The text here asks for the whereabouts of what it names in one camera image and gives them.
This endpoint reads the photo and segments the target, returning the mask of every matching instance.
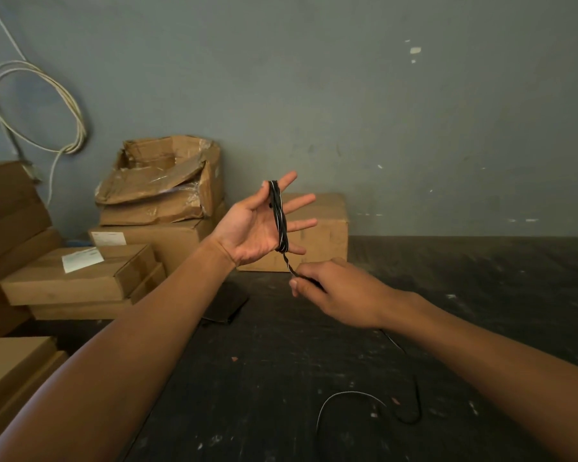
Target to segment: gray wall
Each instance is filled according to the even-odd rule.
[[[171,133],[221,143],[229,201],[290,169],[292,189],[345,193],[354,234],[578,235],[578,0],[0,0],[0,12],[89,121],[88,145],[58,165],[51,215],[66,236],[96,222],[93,191],[122,140]],[[8,79],[0,98],[36,140],[72,139],[41,80]],[[24,149],[47,175],[52,156]]]

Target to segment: forearm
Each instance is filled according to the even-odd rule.
[[[37,391],[1,436],[0,460],[114,460],[232,269],[229,256],[204,241]]]
[[[398,332],[439,358],[560,457],[578,460],[578,367],[474,326],[417,295]]]

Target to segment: white label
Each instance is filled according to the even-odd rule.
[[[90,235],[92,235],[92,240],[96,246],[126,244],[126,239],[122,232],[90,232]]]
[[[98,264],[104,260],[99,248],[88,248],[62,256],[62,265],[64,266],[64,272],[68,274],[69,272]]]

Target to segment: right hand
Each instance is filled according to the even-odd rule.
[[[325,291],[307,279],[294,277],[289,282],[293,296],[308,298],[325,314],[348,326],[394,330],[419,298],[415,293],[388,287],[339,257],[302,263],[296,271],[318,281]]]

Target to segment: dark concrete floor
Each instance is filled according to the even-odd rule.
[[[349,260],[387,284],[419,292],[479,326],[578,365],[578,239],[352,237]],[[199,327],[124,459],[549,460],[516,424],[433,357],[377,331],[343,326],[287,287],[289,274],[241,272],[250,300],[230,325]],[[106,321],[39,321],[73,353]],[[400,405],[391,404],[390,398]]]

